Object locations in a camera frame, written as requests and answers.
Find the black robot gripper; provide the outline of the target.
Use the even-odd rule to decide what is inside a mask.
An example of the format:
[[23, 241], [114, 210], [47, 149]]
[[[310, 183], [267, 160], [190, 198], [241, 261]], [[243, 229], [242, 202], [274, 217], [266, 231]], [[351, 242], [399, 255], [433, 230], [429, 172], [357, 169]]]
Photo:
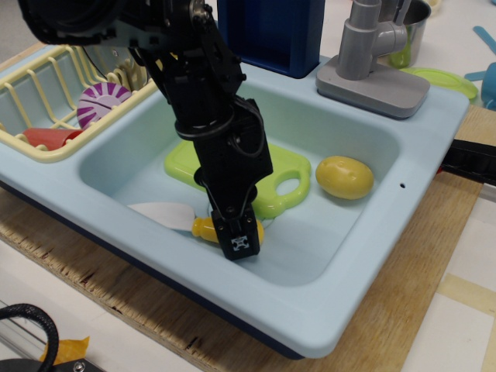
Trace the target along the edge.
[[274, 172], [264, 119], [257, 103], [236, 96], [228, 115], [210, 126], [175, 124], [193, 142], [200, 166], [195, 181], [212, 203], [212, 222], [226, 259], [259, 254], [258, 222], [251, 206], [256, 184]]

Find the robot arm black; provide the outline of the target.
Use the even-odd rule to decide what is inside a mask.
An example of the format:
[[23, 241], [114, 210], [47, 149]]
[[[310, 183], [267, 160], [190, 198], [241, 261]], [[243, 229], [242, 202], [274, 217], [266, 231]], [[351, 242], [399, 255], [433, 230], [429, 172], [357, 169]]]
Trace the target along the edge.
[[241, 60], [227, 47], [203, 1], [22, 1], [33, 35], [47, 44], [125, 47], [167, 99], [175, 129], [193, 143], [195, 182], [212, 206], [225, 257], [260, 252], [252, 207], [257, 182], [273, 171], [264, 121], [238, 96]]

